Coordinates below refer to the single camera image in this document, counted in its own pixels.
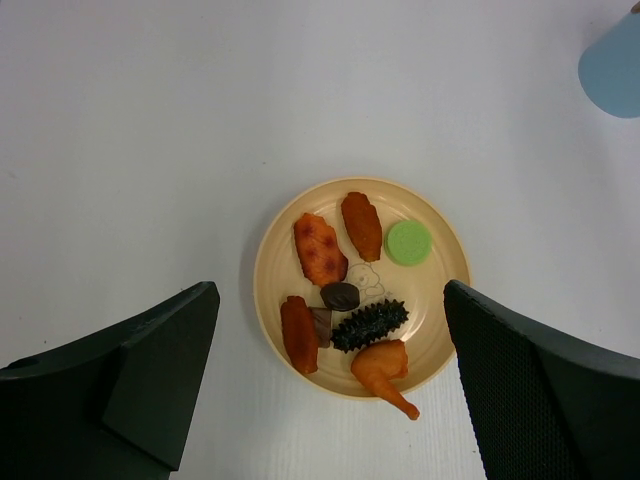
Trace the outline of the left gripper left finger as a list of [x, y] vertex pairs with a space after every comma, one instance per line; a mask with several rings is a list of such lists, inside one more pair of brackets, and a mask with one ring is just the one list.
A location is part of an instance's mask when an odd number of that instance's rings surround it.
[[4, 479], [167, 479], [178, 471], [220, 306], [197, 283], [1, 370]]

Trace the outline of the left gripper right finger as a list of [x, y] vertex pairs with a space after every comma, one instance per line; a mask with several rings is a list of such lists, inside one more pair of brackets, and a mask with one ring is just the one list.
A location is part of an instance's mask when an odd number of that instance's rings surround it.
[[487, 478], [638, 478], [638, 359], [457, 280], [444, 309]]

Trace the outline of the spotted orange chicken wing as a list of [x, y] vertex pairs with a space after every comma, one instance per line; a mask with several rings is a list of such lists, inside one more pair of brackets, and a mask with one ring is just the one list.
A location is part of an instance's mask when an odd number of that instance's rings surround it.
[[346, 278], [348, 259], [332, 226], [318, 215], [304, 213], [293, 225], [294, 243], [304, 276], [324, 287]]

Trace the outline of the orange fried cutlet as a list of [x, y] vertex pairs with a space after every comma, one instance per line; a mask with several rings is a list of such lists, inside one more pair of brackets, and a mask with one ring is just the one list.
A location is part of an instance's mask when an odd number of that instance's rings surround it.
[[349, 192], [341, 203], [343, 222], [353, 246], [365, 262], [381, 257], [382, 226], [375, 206], [361, 192]]

